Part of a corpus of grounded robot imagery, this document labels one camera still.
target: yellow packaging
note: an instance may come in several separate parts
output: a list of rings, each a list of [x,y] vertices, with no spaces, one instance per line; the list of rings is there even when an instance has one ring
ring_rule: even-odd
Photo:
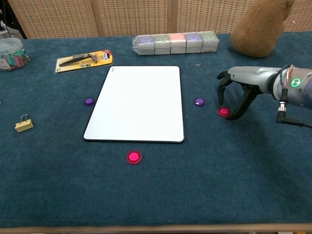
[[[30,129],[30,128],[33,128],[33,123],[31,121],[31,119],[28,119],[28,120],[25,120],[25,121],[22,121],[20,123],[16,123],[15,124],[15,130],[20,133],[22,131],[25,131],[27,129]]]
[[[92,58],[86,58],[84,60],[77,61],[77,62],[68,64],[65,66],[59,66],[60,63],[71,60],[74,57],[69,56],[65,58],[59,58],[57,60],[55,72],[59,73],[59,72],[67,72],[67,71],[72,71],[72,70],[77,70],[77,69],[82,69],[82,68],[88,68],[88,67],[103,66],[103,65],[111,64],[113,62],[113,54],[110,50],[101,50],[101,51],[91,52],[88,54],[96,56],[97,62],[95,62]]]

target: green light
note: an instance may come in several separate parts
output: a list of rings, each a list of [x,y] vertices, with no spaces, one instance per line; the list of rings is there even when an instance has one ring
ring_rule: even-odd
[[[292,87],[295,88],[295,87],[299,86],[300,82],[301,82],[301,79],[299,79],[299,78],[293,79],[292,80]]]

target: red button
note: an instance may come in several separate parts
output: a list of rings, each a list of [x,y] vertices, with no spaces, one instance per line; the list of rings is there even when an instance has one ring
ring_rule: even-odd
[[[227,117],[230,115],[230,110],[226,107],[221,107],[218,110],[218,114],[222,117]]]
[[[131,164],[139,163],[142,159],[142,155],[139,151],[131,151],[127,155],[127,162]]]

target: blue felt surface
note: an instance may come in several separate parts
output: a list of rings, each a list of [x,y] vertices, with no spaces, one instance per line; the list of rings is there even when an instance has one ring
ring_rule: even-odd
[[[218,116],[216,76],[233,66],[312,65],[312,33],[284,33],[267,58],[248,58],[218,35],[216,53],[140,57],[131,37],[34,39],[27,67],[0,72],[0,227],[312,222],[312,130],[275,123],[278,103],[259,96],[237,121]],[[112,50],[114,65],[178,65],[182,144],[85,142],[108,70],[54,74],[60,57]],[[191,64],[202,62],[200,67]],[[235,107],[239,87],[227,89]],[[196,97],[206,99],[202,107]],[[288,115],[312,122],[311,111]],[[34,128],[14,129],[28,114]],[[137,165],[126,162],[140,150]]]

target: whiteboard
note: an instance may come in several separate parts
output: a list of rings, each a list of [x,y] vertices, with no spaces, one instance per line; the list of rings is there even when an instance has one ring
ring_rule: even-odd
[[[83,134],[86,141],[184,140],[177,66],[112,66]]]

